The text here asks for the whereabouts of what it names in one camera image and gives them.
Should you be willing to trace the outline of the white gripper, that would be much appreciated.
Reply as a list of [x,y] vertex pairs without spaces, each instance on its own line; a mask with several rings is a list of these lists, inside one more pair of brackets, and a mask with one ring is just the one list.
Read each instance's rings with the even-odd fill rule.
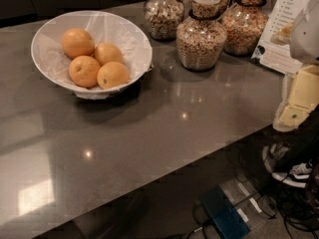
[[[290,55],[304,64],[319,64],[319,0],[309,0],[296,16],[290,37]],[[319,105],[319,66],[305,65],[285,76],[273,128],[299,128]]]

